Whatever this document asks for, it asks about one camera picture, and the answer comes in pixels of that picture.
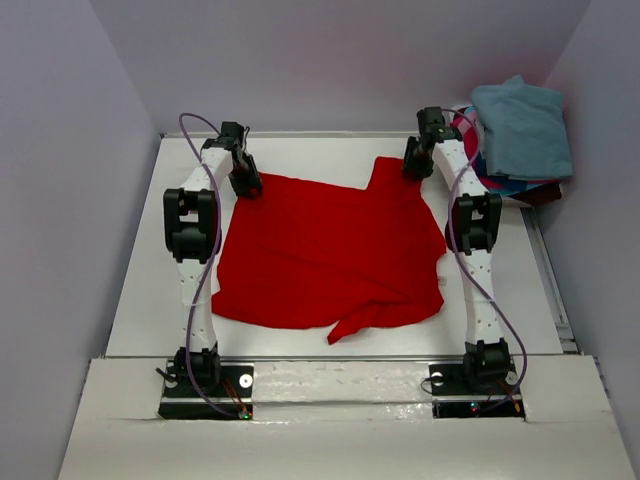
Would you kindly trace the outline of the pink t shirt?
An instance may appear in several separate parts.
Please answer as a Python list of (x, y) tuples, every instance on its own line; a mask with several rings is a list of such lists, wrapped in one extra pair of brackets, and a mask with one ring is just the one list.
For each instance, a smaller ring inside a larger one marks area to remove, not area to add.
[(462, 134), (465, 153), (468, 159), (477, 153), (473, 169), (478, 177), (487, 176), (486, 161), (483, 156), (484, 128), (481, 126), (477, 112), (472, 105), (460, 107), (457, 113), (450, 113), (450, 123)]

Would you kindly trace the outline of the bright blue t shirt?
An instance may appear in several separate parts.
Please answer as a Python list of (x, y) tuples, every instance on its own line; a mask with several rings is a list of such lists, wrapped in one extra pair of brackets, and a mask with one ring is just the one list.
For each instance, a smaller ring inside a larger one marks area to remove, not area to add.
[(480, 182), (490, 191), (497, 192), (502, 196), (512, 196), (515, 194), (523, 193), (535, 188), (541, 187), (546, 184), (546, 181), (542, 182), (529, 182), (525, 180), (510, 179), (505, 176), (492, 176), (488, 174), (487, 163), (482, 155), (479, 153), (473, 165), (474, 172), (479, 178)]

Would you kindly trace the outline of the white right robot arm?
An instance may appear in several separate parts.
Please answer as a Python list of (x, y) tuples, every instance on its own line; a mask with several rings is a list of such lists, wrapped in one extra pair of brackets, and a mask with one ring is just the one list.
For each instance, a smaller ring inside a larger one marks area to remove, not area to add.
[(509, 347), (495, 307), (492, 253), (500, 226), (502, 199), (479, 180), (473, 164), (479, 154), (467, 154), (460, 127), (474, 122), (460, 112), (454, 126), (441, 107), (417, 112), (418, 134), (407, 140), (402, 172), (426, 179), (435, 169), (449, 188), (447, 248), (460, 269), (467, 315), (465, 352), (458, 362), (431, 369), (431, 391), (438, 396), (487, 395), (511, 370)]

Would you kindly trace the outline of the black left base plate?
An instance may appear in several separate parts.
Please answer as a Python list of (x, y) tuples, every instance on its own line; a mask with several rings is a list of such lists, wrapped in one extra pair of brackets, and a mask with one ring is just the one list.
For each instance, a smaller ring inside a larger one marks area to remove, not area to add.
[(163, 378), (158, 415), (165, 420), (249, 421), (253, 418), (254, 365), (228, 363), (221, 366), (215, 386), (199, 382), (202, 397), (188, 377), (178, 379), (173, 361), (156, 372)]

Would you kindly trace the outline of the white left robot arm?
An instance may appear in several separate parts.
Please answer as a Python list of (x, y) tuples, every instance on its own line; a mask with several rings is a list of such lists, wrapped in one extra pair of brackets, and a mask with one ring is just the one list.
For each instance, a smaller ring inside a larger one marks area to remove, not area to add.
[(165, 245), (177, 265), (184, 325), (184, 343), (168, 372), (169, 381), (189, 385), (201, 395), (215, 392), (221, 383), (210, 305), (213, 262), (222, 242), (219, 187), (229, 180), (239, 198), (252, 198), (263, 189), (254, 158), (246, 151), (249, 131), (224, 121), (202, 147), (188, 140), (198, 166), (162, 199)]

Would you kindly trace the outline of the red t shirt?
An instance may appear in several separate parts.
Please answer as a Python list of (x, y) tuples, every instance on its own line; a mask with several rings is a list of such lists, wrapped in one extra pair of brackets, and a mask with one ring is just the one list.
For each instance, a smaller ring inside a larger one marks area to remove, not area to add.
[(379, 157), (364, 189), (266, 174), (233, 209), (213, 312), (275, 329), (327, 328), (329, 343), (420, 323), (444, 304), (446, 245), (418, 181)]

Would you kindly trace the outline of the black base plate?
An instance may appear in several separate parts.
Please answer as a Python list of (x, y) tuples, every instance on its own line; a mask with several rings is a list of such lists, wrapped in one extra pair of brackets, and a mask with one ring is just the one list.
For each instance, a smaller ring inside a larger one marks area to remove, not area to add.
[(461, 364), (435, 363), (429, 365), (421, 388), (431, 396), (435, 419), (524, 419), (522, 396), (512, 392), (517, 380), (514, 364), (501, 378), (472, 385), (464, 377)]
[(253, 418), (254, 365), (228, 363), (221, 366), (215, 386), (199, 382), (202, 397), (188, 377), (178, 379), (173, 361), (156, 372), (163, 378), (158, 415), (165, 420), (249, 421)]

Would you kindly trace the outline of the dark maroon t shirt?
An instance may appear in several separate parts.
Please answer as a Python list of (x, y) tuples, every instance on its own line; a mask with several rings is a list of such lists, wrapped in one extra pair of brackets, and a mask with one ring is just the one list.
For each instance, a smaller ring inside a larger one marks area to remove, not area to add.
[(535, 188), (516, 193), (511, 198), (526, 207), (539, 207), (558, 201), (562, 198), (562, 186), (559, 182), (548, 182)]

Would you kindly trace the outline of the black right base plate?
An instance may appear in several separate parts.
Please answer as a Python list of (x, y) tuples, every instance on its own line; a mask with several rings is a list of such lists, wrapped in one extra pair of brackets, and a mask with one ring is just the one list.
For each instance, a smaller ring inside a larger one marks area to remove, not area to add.
[(522, 396), (512, 392), (517, 380), (514, 364), (501, 378), (472, 385), (464, 377), (461, 364), (435, 363), (429, 365), (421, 388), (431, 396), (435, 419), (524, 419)]

